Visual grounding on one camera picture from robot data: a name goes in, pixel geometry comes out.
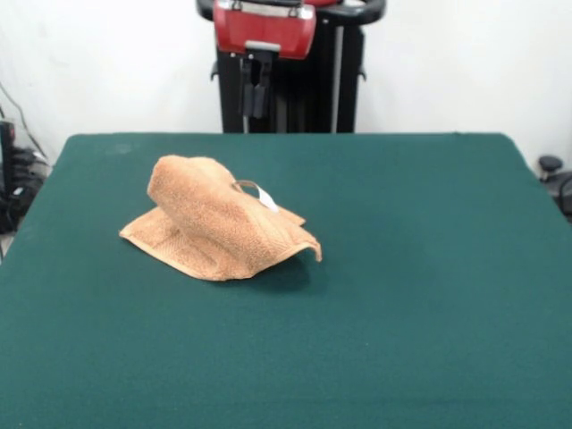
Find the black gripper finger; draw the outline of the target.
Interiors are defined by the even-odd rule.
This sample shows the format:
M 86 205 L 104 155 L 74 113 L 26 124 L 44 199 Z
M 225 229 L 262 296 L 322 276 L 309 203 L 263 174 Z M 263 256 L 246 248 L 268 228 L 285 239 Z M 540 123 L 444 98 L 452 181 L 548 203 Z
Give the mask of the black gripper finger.
M 254 87 L 253 116 L 255 118 L 265 118 L 267 116 L 271 75 L 272 61 L 260 61 L 259 79 Z
M 243 116 L 254 115 L 253 61 L 240 60 L 240 110 Z

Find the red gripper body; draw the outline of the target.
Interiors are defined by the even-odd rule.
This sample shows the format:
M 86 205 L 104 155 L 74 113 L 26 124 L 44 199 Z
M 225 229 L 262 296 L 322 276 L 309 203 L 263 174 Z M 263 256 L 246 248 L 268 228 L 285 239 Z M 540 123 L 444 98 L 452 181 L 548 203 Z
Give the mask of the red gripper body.
M 302 1 L 216 1 L 213 16 L 218 48 L 226 53 L 270 51 L 302 60 L 315 35 L 315 7 Z

